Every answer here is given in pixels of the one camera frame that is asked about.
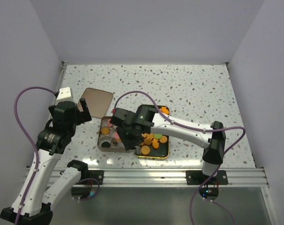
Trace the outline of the orange fish cookie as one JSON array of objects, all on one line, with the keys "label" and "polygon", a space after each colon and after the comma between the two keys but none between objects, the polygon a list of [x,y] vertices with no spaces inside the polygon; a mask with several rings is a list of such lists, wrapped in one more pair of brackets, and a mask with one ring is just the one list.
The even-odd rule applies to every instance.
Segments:
[{"label": "orange fish cookie", "polygon": [[152,140],[152,147],[157,150],[159,148],[159,140],[158,139],[153,139]]},{"label": "orange fish cookie", "polygon": [[166,107],[166,106],[162,106],[162,107],[160,108],[160,111],[163,112],[163,113],[166,114],[166,115],[169,115],[169,109],[168,109],[168,107]]}]

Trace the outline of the orange fish cookie lower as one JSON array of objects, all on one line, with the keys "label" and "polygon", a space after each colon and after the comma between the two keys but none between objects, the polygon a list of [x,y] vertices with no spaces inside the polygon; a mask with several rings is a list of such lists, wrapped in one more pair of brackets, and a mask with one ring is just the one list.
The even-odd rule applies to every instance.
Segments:
[{"label": "orange fish cookie lower", "polygon": [[157,150],[159,148],[159,140],[158,139],[153,139],[152,140],[152,147]]}]

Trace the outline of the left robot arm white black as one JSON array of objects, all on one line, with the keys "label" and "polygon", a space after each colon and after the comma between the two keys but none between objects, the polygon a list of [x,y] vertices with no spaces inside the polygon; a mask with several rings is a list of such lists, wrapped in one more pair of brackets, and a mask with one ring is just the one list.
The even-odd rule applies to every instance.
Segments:
[{"label": "left robot arm white black", "polygon": [[62,101],[49,107],[52,118],[38,135],[35,144],[37,154],[24,186],[12,206],[1,211],[1,219],[16,225],[48,225],[55,203],[73,185],[88,181],[88,165],[72,160],[61,177],[46,190],[53,169],[75,135],[76,127],[92,119],[85,99],[79,102],[81,110],[72,101]]}]

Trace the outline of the aluminium front rail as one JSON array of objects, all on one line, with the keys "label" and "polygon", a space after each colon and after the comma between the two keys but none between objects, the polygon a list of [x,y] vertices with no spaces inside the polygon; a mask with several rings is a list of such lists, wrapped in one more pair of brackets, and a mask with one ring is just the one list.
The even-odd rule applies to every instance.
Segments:
[{"label": "aluminium front rail", "polygon": [[[184,188],[202,183],[197,169],[89,169],[103,187],[120,188]],[[263,169],[222,169],[208,183],[214,187],[266,188],[269,186]]]}]

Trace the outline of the black green tray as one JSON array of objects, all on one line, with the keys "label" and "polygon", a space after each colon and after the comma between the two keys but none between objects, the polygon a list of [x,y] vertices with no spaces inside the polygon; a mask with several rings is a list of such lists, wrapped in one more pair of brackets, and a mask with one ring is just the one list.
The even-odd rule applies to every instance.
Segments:
[{"label": "black green tray", "polygon": [[138,158],[150,158],[150,159],[166,159],[169,156],[169,136],[164,135],[168,138],[168,141],[166,143],[160,143],[159,142],[159,148],[155,150],[152,145],[148,145],[150,148],[150,153],[148,155],[135,155]]}]

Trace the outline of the green round cookie lower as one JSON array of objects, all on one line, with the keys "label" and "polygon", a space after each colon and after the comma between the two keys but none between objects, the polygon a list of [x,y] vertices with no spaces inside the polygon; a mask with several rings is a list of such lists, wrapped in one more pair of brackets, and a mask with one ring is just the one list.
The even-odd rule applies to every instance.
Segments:
[{"label": "green round cookie lower", "polygon": [[162,134],[154,134],[154,138],[159,140],[162,138]]}]

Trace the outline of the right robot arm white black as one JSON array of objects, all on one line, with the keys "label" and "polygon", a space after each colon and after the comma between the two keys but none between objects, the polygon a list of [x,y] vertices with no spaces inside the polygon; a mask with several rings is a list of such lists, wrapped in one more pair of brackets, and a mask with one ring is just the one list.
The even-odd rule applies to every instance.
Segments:
[{"label": "right robot arm white black", "polygon": [[144,134],[160,134],[191,142],[201,147],[203,166],[201,180],[211,184],[217,179],[218,167],[223,163],[226,135],[223,124],[196,124],[163,113],[158,108],[141,105],[135,112],[116,108],[111,123],[126,150],[143,142]]}]

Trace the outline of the brown shell cookie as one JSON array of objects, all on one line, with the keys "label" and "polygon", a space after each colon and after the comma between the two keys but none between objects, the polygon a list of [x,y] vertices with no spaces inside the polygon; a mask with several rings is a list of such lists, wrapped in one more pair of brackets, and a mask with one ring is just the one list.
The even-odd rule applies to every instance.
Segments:
[{"label": "brown shell cookie", "polygon": [[145,145],[151,145],[152,144],[152,139],[145,139],[144,140]]}]

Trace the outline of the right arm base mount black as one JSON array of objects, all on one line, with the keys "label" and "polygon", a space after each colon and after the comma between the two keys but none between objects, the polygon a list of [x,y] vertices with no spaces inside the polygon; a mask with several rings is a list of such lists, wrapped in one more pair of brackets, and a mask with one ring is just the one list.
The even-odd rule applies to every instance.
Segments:
[{"label": "right arm base mount black", "polygon": [[[185,176],[187,185],[197,186],[200,186],[208,178],[201,170],[188,170],[185,172]],[[226,171],[219,170],[215,176],[201,186],[198,193],[202,198],[215,200],[219,196],[219,186],[228,185],[228,183]]]}]

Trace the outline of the orange plain round cookie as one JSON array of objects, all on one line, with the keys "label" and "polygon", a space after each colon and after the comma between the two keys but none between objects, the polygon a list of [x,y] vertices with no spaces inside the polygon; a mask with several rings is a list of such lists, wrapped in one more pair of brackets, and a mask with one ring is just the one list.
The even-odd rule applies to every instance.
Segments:
[{"label": "orange plain round cookie", "polygon": [[167,141],[168,141],[168,138],[164,135],[159,139],[160,143],[166,143]]}]

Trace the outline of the brown cookie tin with liners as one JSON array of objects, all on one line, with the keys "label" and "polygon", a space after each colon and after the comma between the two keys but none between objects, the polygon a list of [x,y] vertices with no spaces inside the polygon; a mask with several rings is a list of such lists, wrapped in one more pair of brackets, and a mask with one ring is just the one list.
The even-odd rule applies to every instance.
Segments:
[{"label": "brown cookie tin with liners", "polygon": [[[116,126],[115,125],[113,125],[112,127],[109,127],[110,133],[108,135],[103,135],[101,133],[100,130],[101,130],[102,127],[108,127],[107,126],[107,120],[108,119],[111,119],[111,117],[105,116],[105,117],[101,118],[99,136],[98,136],[98,141],[97,141],[97,146],[100,149],[100,151],[102,151],[102,152],[116,152],[116,153],[134,152],[135,148],[130,149],[130,150],[126,150],[121,139],[120,138],[119,139],[114,138],[114,133],[116,132]],[[110,141],[111,142],[110,148],[102,148],[101,143],[103,141]]]}]

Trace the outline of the orange fish cookie top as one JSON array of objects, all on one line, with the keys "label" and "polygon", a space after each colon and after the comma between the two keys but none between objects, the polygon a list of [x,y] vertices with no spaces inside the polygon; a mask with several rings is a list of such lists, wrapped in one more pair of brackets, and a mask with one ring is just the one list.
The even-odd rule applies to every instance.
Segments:
[{"label": "orange fish cookie top", "polygon": [[168,107],[166,107],[166,106],[162,106],[162,107],[160,108],[160,111],[163,112],[163,113],[166,114],[166,115],[169,115],[169,109],[168,109]]}]

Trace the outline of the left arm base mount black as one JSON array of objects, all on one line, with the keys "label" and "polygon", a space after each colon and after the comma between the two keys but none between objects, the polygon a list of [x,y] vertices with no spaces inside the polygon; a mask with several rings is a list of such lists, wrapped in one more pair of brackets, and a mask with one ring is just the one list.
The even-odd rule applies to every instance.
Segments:
[{"label": "left arm base mount black", "polygon": [[100,192],[100,186],[103,184],[103,179],[103,170],[89,170],[83,179],[72,186],[72,197],[77,199],[78,202],[93,199]]}]

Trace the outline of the pink round cookie top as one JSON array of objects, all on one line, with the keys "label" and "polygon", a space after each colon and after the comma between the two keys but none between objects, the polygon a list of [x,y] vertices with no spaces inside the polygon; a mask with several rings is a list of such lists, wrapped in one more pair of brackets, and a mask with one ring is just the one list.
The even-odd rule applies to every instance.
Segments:
[{"label": "pink round cookie top", "polygon": [[107,120],[107,126],[108,126],[108,127],[112,127],[112,126],[113,126],[113,124],[111,123],[111,119],[108,119],[108,120]]}]

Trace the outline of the black sandwich cookie in tin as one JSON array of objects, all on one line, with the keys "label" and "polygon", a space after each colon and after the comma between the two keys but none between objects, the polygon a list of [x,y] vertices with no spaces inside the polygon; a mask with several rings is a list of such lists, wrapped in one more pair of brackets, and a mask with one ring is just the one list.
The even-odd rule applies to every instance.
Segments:
[{"label": "black sandwich cookie in tin", "polygon": [[111,142],[110,141],[103,141],[101,143],[101,147],[102,148],[110,148],[110,146],[111,146]]}]

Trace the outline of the metal tongs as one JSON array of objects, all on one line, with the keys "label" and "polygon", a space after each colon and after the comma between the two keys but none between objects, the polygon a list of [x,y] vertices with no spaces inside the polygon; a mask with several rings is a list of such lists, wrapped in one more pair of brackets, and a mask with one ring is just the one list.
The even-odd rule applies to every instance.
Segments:
[{"label": "metal tongs", "polygon": [[140,146],[136,146],[134,153],[135,153],[136,155],[141,155],[141,147],[140,147]]}]

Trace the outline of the brown tin lid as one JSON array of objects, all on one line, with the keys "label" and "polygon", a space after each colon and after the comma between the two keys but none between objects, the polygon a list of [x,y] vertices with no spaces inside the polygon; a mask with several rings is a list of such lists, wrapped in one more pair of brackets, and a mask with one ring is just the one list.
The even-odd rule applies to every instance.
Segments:
[{"label": "brown tin lid", "polygon": [[113,94],[104,90],[86,88],[80,98],[84,98],[90,115],[101,119],[107,113]]}]

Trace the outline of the orange round dotted cookie lower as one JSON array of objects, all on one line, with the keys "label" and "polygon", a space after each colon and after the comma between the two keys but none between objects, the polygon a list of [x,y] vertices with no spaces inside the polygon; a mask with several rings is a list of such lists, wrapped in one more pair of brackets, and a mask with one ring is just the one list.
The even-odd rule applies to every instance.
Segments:
[{"label": "orange round dotted cookie lower", "polygon": [[141,154],[142,155],[148,155],[150,153],[150,151],[151,150],[150,150],[149,146],[144,145],[144,146],[141,147]]}]

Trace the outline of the orange maple leaf cookie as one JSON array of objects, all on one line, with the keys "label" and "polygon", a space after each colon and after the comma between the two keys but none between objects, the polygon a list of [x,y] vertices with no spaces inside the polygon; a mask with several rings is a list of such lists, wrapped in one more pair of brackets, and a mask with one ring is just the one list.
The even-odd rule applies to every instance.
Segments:
[{"label": "orange maple leaf cookie", "polygon": [[153,133],[150,133],[150,134],[144,133],[144,134],[142,134],[142,136],[144,137],[144,139],[151,140],[151,141],[152,141],[153,138],[154,138]]}]

